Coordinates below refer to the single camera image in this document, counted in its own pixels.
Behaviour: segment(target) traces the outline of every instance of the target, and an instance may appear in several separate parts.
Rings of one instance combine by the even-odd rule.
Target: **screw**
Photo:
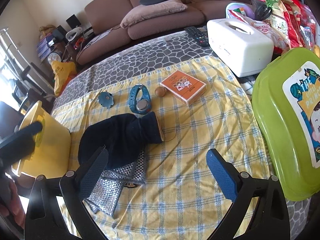
[[[70,177],[72,177],[74,174],[75,174],[74,171],[68,171],[68,172],[66,173],[66,176],[70,178]]]
[[[244,172],[241,172],[240,175],[241,175],[241,177],[244,178],[244,179],[249,178],[249,174],[248,174],[247,172],[245,172],[245,171],[244,171]]]
[[[39,175],[38,177],[37,177],[37,180],[38,181],[41,181],[41,180],[43,180],[44,179],[44,175]]]
[[[273,181],[278,181],[278,180],[279,180],[278,177],[275,176],[275,175],[272,175],[272,176],[271,176],[271,179],[272,179]]]

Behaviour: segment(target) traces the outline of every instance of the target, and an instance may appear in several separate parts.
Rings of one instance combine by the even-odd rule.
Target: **remote control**
[[[199,31],[196,27],[191,26],[191,27],[184,28],[184,30],[192,36],[192,38],[196,41],[196,43],[198,43],[199,46],[201,47],[210,46],[207,36],[203,32]]]

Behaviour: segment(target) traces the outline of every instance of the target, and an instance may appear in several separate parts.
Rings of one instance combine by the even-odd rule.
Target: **yellow plastic bin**
[[[42,131],[34,136],[35,150],[32,155],[14,164],[12,171],[17,176],[23,173],[35,178],[40,174],[48,179],[62,177],[68,171],[71,135],[41,106],[41,101],[35,103],[20,125],[22,129],[35,121],[42,123]]]

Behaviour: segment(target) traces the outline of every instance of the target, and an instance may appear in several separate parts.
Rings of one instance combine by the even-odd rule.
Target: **sofa seat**
[[[228,4],[235,2],[231,0],[203,1],[188,4],[204,14],[205,20],[223,19],[226,17],[226,7]]]
[[[136,23],[128,28],[131,39],[137,40],[156,33],[199,25],[204,22],[204,15],[196,8],[189,6],[179,13],[155,17]]]
[[[83,49],[78,55],[77,62],[80,65],[87,64],[107,52],[127,45],[130,42],[128,28],[123,29],[118,25],[107,36]]]

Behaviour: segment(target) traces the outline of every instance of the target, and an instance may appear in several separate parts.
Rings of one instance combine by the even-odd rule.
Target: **watch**
[[[139,91],[142,90],[142,97],[137,101]],[[151,110],[151,99],[145,85],[136,85],[131,89],[128,105],[131,112],[135,114],[147,114]]]

